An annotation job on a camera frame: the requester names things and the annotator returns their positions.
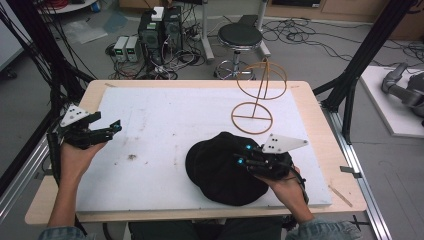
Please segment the black cap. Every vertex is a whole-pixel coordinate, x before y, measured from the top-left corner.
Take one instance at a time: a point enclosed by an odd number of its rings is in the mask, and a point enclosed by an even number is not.
[[[187,153],[186,171],[191,181],[212,201],[242,206],[254,202],[268,191],[268,185],[237,165],[234,154],[243,154],[250,139],[221,132],[196,143]]]

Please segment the stool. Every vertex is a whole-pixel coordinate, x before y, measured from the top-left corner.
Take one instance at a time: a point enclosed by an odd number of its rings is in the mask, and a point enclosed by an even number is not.
[[[234,50],[233,60],[225,60],[221,62],[214,72],[214,76],[220,79],[235,79],[237,75],[239,79],[251,80],[255,78],[252,70],[240,71],[247,64],[240,61],[240,52],[254,50],[261,45],[262,34],[255,27],[242,24],[231,23],[223,26],[218,31],[218,41]]]

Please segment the computer tower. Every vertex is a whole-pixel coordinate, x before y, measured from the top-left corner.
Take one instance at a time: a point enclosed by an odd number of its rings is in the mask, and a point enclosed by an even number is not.
[[[146,63],[150,64],[150,60],[152,60],[156,65],[162,65],[162,48],[164,44],[163,22],[152,21],[152,15],[149,13],[143,14],[138,27],[138,36],[143,55],[147,58]]]
[[[183,50],[181,7],[176,6],[166,9],[163,21],[168,48],[174,52]]]

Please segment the black pole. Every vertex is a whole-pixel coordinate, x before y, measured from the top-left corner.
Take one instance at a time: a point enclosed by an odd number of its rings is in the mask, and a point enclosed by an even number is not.
[[[328,98],[322,102],[322,106],[331,112],[337,112],[340,104],[346,98],[342,133],[348,144],[351,144],[350,127],[356,84],[414,2],[414,0],[391,0],[374,23],[345,71],[338,78],[314,89],[315,95],[333,89]]]

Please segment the sleeve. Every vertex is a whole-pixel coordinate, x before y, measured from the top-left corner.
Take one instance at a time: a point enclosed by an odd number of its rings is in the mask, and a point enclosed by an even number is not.
[[[38,240],[94,240],[95,235],[85,236],[76,227],[52,227],[45,229]]]
[[[286,240],[354,240],[363,239],[359,229],[350,222],[329,222],[315,218],[288,232]]]

